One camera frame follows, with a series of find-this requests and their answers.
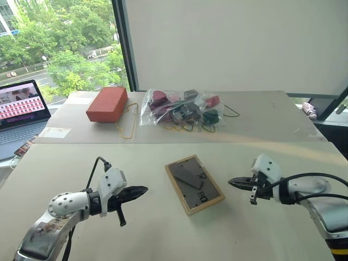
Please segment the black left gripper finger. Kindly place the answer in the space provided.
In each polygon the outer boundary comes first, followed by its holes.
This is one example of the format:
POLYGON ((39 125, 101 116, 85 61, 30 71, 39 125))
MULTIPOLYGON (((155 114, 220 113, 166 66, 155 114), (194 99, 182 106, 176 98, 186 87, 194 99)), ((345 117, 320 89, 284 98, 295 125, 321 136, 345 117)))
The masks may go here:
POLYGON ((125 188, 127 194, 144 194, 148 191, 148 187, 138 185, 138 186, 129 186, 125 188))
POLYGON ((130 201, 134 201, 137 198, 141 197, 145 192, 143 191, 138 191, 138 192, 130 192, 130 193, 125 193, 122 195, 121 203, 127 203, 130 201))

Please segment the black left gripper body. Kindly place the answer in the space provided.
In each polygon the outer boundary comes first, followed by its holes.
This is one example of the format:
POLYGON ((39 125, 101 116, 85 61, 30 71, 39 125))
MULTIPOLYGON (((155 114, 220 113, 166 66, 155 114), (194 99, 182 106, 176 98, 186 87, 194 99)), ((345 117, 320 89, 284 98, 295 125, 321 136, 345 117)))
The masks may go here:
POLYGON ((126 225, 126 219, 124 217, 121 205, 125 202, 128 202, 130 195, 130 188, 125 188, 117 196, 112 196, 108 200, 108 212, 117 212, 121 227, 126 225))

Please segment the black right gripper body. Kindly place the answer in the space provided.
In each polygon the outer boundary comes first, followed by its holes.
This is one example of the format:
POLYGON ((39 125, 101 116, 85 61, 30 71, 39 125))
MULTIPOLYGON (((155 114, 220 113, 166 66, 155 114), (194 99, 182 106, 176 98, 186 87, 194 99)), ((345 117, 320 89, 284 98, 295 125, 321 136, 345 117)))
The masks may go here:
POLYGON ((251 195, 250 203, 257 205, 257 199, 270 200, 273 198, 272 188, 269 188, 271 183, 267 181, 267 176, 261 172, 253 174, 251 178, 247 178, 250 185, 251 195))

